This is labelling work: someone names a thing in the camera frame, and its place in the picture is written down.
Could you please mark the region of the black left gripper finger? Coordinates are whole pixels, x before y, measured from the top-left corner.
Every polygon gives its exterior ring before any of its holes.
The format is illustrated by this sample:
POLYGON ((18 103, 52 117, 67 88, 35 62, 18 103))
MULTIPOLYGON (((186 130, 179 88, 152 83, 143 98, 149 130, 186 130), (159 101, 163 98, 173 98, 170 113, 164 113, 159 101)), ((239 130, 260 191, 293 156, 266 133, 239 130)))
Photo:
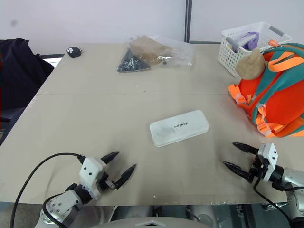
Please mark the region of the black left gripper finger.
POLYGON ((134 164, 133 166, 131 166, 130 168, 128 168, 119 178, 118 181, 115 182, 115 187, 118 190, 119 188, 121 188, 130 178, 130 176, 132 175, 132 173, 134 172, 135 168, 136 168, 137 164, 134 164))
POLYGON ((119 154, 119 151, 111 152, 101 158, 101 160, 105 163, 108 164, 111 162, 117 155, 119 154))

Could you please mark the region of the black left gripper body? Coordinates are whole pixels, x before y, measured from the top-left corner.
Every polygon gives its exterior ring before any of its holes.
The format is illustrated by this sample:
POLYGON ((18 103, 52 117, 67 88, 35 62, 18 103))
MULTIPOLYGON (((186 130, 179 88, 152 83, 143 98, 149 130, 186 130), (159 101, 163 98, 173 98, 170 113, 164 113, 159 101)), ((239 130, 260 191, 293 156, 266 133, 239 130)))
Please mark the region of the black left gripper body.
POLYGON ((115 190, 116 189, 116 185, 114 182, 110 181, 109 179, 109 175, 104 172, 102 177, 99 178, 96 182, 99 190, 115 190))

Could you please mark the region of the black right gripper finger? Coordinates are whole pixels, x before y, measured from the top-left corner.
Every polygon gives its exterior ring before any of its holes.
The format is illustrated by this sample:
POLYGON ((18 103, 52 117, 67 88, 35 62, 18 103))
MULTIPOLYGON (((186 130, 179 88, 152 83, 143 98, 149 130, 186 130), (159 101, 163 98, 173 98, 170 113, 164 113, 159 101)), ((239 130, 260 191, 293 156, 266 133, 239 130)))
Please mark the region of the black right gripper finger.
POLYGON ((258 153, 258 148, 252 147, 250 145, 241 143, 241 142, 233 142, 232 143, 235 147, 237 147, 238 149, 240 149, 243 152, 246 153, 250 153, 250 154, 257 154, 258 153))
POLYGON ((227 162, 227 161, 223 161, 224 165, 229 169, 231 170, 233 173, 235 173, 236 175, 244 178, 246 181, 248 182, 252 182, 253 180, 253 175, 251 175, 249 172, 246 172, 244 170, 242 170, 239 166, 233 164, 233 163, 230 163, 230 162, 227 162))

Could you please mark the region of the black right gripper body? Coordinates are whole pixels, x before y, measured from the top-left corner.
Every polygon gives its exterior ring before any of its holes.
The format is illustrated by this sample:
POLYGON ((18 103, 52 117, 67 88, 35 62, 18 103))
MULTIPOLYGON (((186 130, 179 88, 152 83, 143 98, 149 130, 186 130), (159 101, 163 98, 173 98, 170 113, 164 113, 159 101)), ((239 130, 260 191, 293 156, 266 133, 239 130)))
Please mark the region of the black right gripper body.
POLYGON ((261 160, 256 152, 250 152, 250 154, 254 155, 252 165, 249 169, 249 177, 248 177, 248 182, 252 183, 253 179, 255 177, 258 177, 259 174, 262 172, 263 163, 261 162, 261 160))

